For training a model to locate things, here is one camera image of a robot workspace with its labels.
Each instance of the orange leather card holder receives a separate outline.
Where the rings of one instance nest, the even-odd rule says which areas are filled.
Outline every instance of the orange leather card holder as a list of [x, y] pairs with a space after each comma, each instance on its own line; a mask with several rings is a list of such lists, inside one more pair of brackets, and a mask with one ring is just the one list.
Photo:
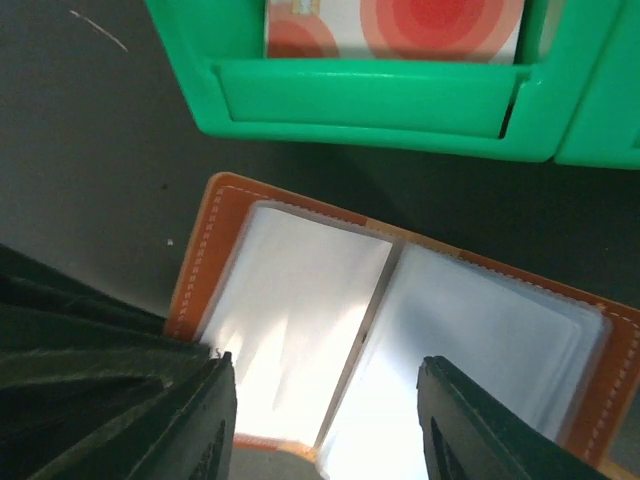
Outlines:
[[564, 446], [587, 463], [600, 464], [640, 380], [640, 311], [245, 177], [221, 173], [209, 181], [171, 302], [166, 335], [193, 340], [251, 206], [261, 200], [275, 200], [392, 234], [599, 308], [611, 321], [612, 330]]

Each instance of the green plastic holder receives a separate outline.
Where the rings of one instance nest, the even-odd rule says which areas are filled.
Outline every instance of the green plastic holder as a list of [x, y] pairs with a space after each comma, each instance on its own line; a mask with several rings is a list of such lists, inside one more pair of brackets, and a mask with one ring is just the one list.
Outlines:
[[558, 163], [640, 168], [640, 1], [624, 2]]
[[265, 59], [265, 1], [146, 0], [204, 133], [529, 162], [556, 153], [624, 2], [530, 1], [516, 64], [487, 65]]

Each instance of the card holder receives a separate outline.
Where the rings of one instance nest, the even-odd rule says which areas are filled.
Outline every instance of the card holder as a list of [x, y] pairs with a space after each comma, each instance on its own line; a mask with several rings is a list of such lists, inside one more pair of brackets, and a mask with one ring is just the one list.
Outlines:
[[[600, 338], [607, 338], [606, 341], [601, 340], [604, 346], [595, 342], [589, 344], [593, 348], [590, 346], [585, 349], [587, 356], [591, 356], [592, 359], [597, 357], [598, 348], [601, 348], [603, 353], [599, 360], [594, 361], [595, 365], [585, 367], [586, 377], [590, 371], [593, 372], [593, 376], [584, 381], [587, 384], [584, 388], [584, 398], [581, 403], [578, 399], [576, 411], [567, 414], [573, 420], [568, 420], [568, 433], [566, 438], [561, 439], [565, 448], [576, 456], [591, 465], [599, 465], [637, 385], [639, 362], [636, 353], [640, 339], [640, 312], [433, 239], [250, 179], [220, 174], [210, 181], [174, 294], [171, 314], [165, 328], [166, 334], [184, 340], [193, 339], [207, 303], [224, 277], [224, 266], [232, 256], [234, 245], [243, 231], [251, 208], [256, 202], [264, 200], [289, 204], [295, 208], [315, 212], [314, 214], [339, 219], [347, 224], [367, 227], [378, 234], [391, 235], [400, 241], [427, 246], [432, 250], [447, 253], [454, 260], [471, 262], [486, 269], [485, 271], [498, 272], [527, 286], [534, 285], [532, 292], [544, 289], [545, 292], [553, 293], [550, 298], [566, 297], [572, 302], [590, 305], [591, 312], [602, 312], [611, 324], [609, 336], [607, 338], [605, 325], [600, 333]], [[593, 329], [590, 330], [584, 325], [581, 328], [583, 332], [593, 334]], [[560, 375], [560, 383], [567, 380], [566, 375], [569, 371], [565, 372], [564, 377]], [[554, 391], [552, 397], [559, 395], [558, 392], [559, 390]], [[312, 460], [318, 454], [317, 450], [310, 449], [308, 445], [296, 442], [268, 442], [259, 439], [256, 441], [241, 435], [236, 435], [236, 444], [294, 451]]]
[[[236, 432], [313, 447], [332, 478], [362, 475], [365, 465], [370, 478], [397, 472], [396, 462], [387, 473], [368, 462], [372, 454], [404, 458], [402, 477], [422, 478], [416, 366], [446, 355], [555, 440], [590, 357], [576, 352], [592, 352], [606, 331], [600, 311], [400, 240], [396, 266], [391, 239], [378, 237], [254, 204], [201, 322], [200, 341], [235, 356]], [[373, 323], [363, 330], [367, 311]], [[592, 335], [571, 316], [595, 326]], [[358, 331], [370, 340], [359, 342]], [[380, 428], [402, 440], [382, 444]]]

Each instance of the gray table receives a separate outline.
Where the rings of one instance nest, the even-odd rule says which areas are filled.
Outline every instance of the gray table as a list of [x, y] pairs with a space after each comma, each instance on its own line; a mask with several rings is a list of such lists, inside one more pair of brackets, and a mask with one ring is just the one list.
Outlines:
[[[0, 22], [0, 242], [114, 297], [166, 313], [230, 170], [640, 307], [640, 172], [210, 138], [141, 0], [5, 0]], [[632, 416], [613, 456], [640, 471]]]

